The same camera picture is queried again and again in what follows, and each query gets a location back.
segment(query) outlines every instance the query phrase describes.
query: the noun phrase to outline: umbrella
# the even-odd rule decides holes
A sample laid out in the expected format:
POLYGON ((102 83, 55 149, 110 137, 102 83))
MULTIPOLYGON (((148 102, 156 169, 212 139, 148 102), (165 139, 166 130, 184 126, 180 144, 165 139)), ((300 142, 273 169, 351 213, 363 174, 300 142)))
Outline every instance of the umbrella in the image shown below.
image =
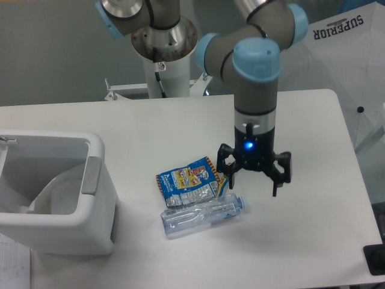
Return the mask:
MULTIPOLYGON (((385 102, 385 7, 372 3, 309 26, 281 53, 279 90, 332 89, 357 147, 382 122, 385 102)), ((385 200, 384 137, 357 154, 371 202, 385 200)))

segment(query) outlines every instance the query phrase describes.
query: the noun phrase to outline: white plastic bin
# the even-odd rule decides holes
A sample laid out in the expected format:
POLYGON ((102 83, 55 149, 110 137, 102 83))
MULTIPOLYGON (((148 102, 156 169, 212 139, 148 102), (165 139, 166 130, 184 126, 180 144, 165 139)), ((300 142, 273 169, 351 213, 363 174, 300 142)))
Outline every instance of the white plastic bin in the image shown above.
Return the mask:
POLYGON ((95 134, 0 130, 0 232, 39 252, 111 253, 119 199, 104 152, 95 134), (21 213, 63 172, 82 165, 73 213, 21 213))

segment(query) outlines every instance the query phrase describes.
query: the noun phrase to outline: white table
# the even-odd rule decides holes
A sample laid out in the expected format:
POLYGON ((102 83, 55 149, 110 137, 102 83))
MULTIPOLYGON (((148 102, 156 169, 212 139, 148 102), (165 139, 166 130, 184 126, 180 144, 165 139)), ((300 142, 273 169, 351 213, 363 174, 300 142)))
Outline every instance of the white table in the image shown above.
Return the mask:
POLYGON ((168 240, 157 173, 233 144, 233 97, 0 108, 0 128, 90 131, 122 201, 115 251, 105 257, 33 253, 32 288, 309 288, 385 281, 362 247, 380 243, 336 95, 279 94, 276 152, 291 151, 293 178, 272 197, 263 173, 242 170, 241 217, 168 240))

